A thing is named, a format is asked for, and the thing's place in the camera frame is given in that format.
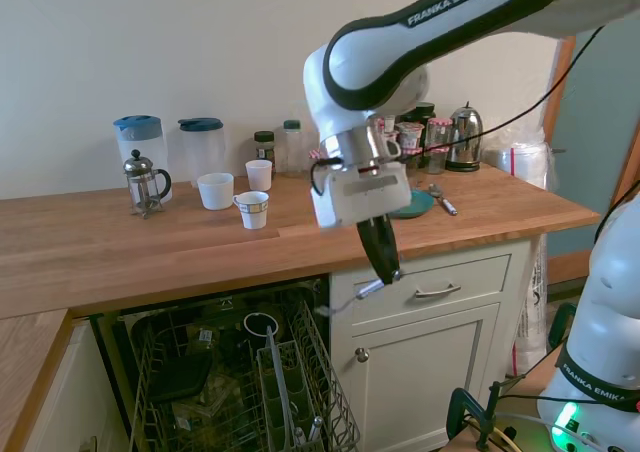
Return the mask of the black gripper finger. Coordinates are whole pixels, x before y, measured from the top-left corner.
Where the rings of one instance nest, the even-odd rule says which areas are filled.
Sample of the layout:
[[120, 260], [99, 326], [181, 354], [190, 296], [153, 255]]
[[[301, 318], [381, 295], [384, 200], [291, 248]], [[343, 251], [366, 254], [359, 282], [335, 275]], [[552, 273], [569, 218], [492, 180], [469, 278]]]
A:
[[390, 217], [388, 215], [377, 217], [376, 228], [381, 262], [389, 274], [394, 274], [399, 270], [399, 257]]
[[393, 283], [394, 274], [389, 274], [381, 262], [376, 218], [367, 219], [356, 224], [361, 244], [373, 270], [384, 285]]

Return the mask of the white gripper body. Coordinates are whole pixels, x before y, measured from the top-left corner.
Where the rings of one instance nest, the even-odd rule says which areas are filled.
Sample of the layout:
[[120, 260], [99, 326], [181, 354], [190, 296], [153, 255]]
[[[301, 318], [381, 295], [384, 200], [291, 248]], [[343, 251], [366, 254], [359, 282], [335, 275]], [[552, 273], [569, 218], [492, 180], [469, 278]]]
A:
[[320, 167], [312, 173], [311, 197], [318, 226], [336, 228], [408, 206], [411, 191], [405, 165], [390, 162], [371, 173]]

